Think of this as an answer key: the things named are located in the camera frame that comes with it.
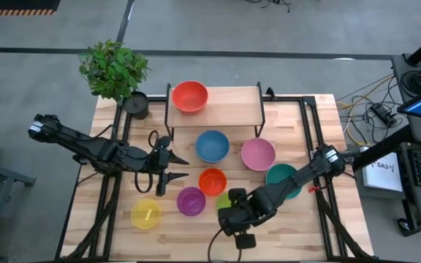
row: pink bowl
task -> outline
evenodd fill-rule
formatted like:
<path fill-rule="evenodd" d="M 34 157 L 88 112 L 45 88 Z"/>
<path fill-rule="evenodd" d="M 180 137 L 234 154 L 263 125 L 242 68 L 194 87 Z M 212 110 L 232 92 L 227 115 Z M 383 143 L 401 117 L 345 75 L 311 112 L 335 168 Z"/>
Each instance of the pink bowl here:
<path fill-rule="evenodd" d="M 265 171 L 276 161 L 276 149 L 267 140 L 254 138 L 243 144 L 241 158 L 249 169 Z"/>

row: wooden table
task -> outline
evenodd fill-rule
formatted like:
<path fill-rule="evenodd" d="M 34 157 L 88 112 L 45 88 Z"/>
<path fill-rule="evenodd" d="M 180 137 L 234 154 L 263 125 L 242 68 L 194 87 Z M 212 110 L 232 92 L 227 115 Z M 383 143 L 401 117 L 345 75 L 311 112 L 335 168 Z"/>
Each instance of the wooden table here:
<path fill-rule="evenodd" d="M 318 105 L 325 142 L 334 145 L 338 150 L 345 150 L 346 145 L 334 96 L 330 94 L 314 96 Z M 167 134 L 164 127 L 164 108 L 162 102 L 151 103 L 149 117 L 143 121 L 132 121 L 129 133 L 131 145 L 149 150 L 147 138 L 152 130 L 158 130 L 163 136 Z M 264 104 L 264 108 L 266 124 L 261 137 L 274 144 L 277 152 L 276 163 L 287 163 L 297 169 L 306 165 L 308 155 L 299 105 L 294 102 L 268 102 Z M 98 134 L 104 127 L 111 124 L 114 115 L 115 102 L 99 99 L 91 135 Z M 308 116 L 311 120 L 311 132 L 314 133 L 310 112 L 308 112 Z M 119 129 L 118 137 L 121 137 L 122 129 L 123 127 Z M 219 230 L 216 198 L 207 197 L 204 211 L 198 216 L 188 217 L 180 214 L 176 206 L 176 197 L 180 190 L 188 186 L 198 186 L 200 173 L 208 167 L 218 167 L 224 170 L 228 179 L 227 190 L 235 187 L 252 190 L 261 186 L 265 180 L 264 172 L 253 172 L 247 169 L 240 157 L 242 144 L 254 137 L 252 126 L 215 128 L 224 132 L 231 142 L 228 156 L 218 164 L 201 161 L 194 151 L 195 140 L 201 132 L 207 129 L 209 128 L 194 127 L 179 128 L 175 131 L 175 141 L 172 142 L 171 148 L 178 156 L 189 161 L 190 165 L 171 164 L 168 171 L 187 172 L 190 176 L 170 182 L 165 196 L 156 197 L 153 191 L 140 194 L 134 187 L 133 174 L 124 173 L 110 260 L 207 260 L 208 244 L 212 236 Z M 317 145 L 316 136 L 312 135 L 314 144 Z M 80 179 L 92 172 L 91 167 L 83 167 Z M 140 175 L 142 188 L 146 187 L 147 177 L 147 175 Z M 77 187 L 61 252 L 62 256 L 72 252 L 91 228 L 101 182 L 102 177 L 96 176 Z M 363 250 L 373 254 L 355 182 L 350 177 L 341 175 L 334 179 L 333 184 L 342 223 Z M 325 259 L 316 199 L 314 194 L 308 192 L 310 187 L 312 187 L 312 183 L 305 185 L 298 197 L 287 200 L 278 209 L 274 218 L 261 226 L 251 228 L 250 233 L 256 235 L 257 247 L 243 251 L 243 261 Z M 130 221 L 130 210 L 140 198 L 155 199 L 162 208 L 160 224 L 148 231 L 135 228 Z M 332 225 L 330 225 L 330 232 L 332 233 L 334 251 L 337 252 Z M 103 246 L 104 234 L 105 231 L 102 231 L 100 246 Z M 233 237 L 219 236 L 212 247 L 212 259 L 236 260 L 237 256 L 238 251 L 235 248 Z"/>

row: plant pot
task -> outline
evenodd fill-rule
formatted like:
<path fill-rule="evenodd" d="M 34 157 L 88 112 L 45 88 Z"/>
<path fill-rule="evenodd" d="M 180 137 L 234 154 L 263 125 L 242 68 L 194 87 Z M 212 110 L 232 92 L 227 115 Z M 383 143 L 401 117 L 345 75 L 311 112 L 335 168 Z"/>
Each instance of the plant pot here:
<path fill-rule="evenodd" d="M 149 115 L 149 101 L 147 96 L 139 91 L 134 91 L 123 103 L 124 110 L 137 120 L 145 119 Z"/>

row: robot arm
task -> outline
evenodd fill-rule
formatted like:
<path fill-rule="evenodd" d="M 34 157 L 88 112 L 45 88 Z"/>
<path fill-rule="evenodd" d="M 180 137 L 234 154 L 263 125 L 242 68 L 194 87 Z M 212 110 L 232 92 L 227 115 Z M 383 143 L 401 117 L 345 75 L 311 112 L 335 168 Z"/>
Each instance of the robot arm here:
<path fill-rule="evenodd" d="M 280 183 L 262 186 L 246 194 L 244 188 L 229 190 L 232 207 L 219 209 L 219 225 L 227 236 L 236 235 L 238 249 L 253 248 L 256 240 L 246 234 L 251 226 L 259 226 L 277 213 L 288 194 L 319 176 L 334 177 L 345 170 L 346 161 L 333 147 L 323 145 L 313 160 Z"/>
<path fill-rule="evenodd" d="M 149 137 L 156 134 L 156 143 L 150 153 L 144 150 L 129 146 L 125 142 L 116 139 L 115 130 L 112 140 L 103 137 L 89 137 L 86 134 L 75 131 L 61 124 L 55 115 L 37 114 L 34 122 L 29 128 L 30 138 L 38 142 L 57 143 L 75 153 L 73 159 L 82 163 L 81 159 L 89 160 L 92 167 L 104 175 L 111 175 L 115 172 L 140 172 L 159 175 L 159 183 L 156 188 L 156 195 L 165 194 L 165 186 L 173 179 L 187 176 L 186 173 L 164 173 L 168 164 L 189 164 L 187 161 L 177 157 L 167 147 L 170 145 L 169 137 L 159 138 L 159 133 L 153 131 Z"/>

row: gray floor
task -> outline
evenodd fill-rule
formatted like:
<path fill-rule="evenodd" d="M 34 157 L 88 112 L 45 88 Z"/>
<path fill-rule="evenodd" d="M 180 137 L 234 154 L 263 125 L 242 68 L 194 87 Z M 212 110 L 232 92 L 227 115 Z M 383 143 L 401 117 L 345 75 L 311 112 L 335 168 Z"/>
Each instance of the gray floor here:
<path fill-rule="evenodd" d="M 260 9 L 263 3 L 244 0 L 136 0 L 124 41 L 137 49 L 364 54 L 411 52 L 421 45 L 421 1 L 291 3 L 287 14 L 284 6 Z M 0 17 L 0 47 L 84 48 L 115 39 L 125 6 L 126 0 L 64 0 L 53 17 Z M 54 113 L 88 132 L 96 99 L 78 65 L 73 55 L 0 54 L 0 165 L 38 178 L 33 188 L 14 189 L 0 222 L 0 254 L 11 262 L 49 260 L 56 251 L 79 167 L 67 150 L 30 140 L 26 130 L 35 114 Z M 391 73 L 387 61 L 153 57 L 150 66 L 142 86 L 147 94 L 193 79 L 206 85 L 262 81 L 280 94 L 340 98 Z M 371 99 L 380 101 L 384 88 Z M 397 90 L 392 94 L 400 102 Z M 369 127 L 360 129 L 371 142 Z M 403 216 L 399 202 L 362 198 L 362 204 L 377 256 L 421 262 L 421 233 L 404 238 L 395 227 L 394 219 Z"/>

